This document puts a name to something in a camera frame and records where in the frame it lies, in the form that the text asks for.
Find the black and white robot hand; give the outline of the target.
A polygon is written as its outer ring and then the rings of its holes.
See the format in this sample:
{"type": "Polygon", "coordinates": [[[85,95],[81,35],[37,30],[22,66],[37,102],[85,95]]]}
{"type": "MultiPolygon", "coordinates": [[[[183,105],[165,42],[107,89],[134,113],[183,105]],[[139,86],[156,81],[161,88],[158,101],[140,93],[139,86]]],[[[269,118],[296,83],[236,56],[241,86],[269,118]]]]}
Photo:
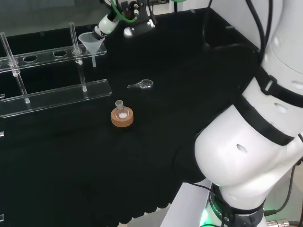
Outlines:
{"type": "Polygon", "coordinates": [[[109,9],[94,27],[92,35],[100,40],[111,34],[119,22],[128,26],[124,29],[125,38],[133,38],[152,31],[157,24],[154,6],[168,4],[168,0],[101,0],[109,9]]]}

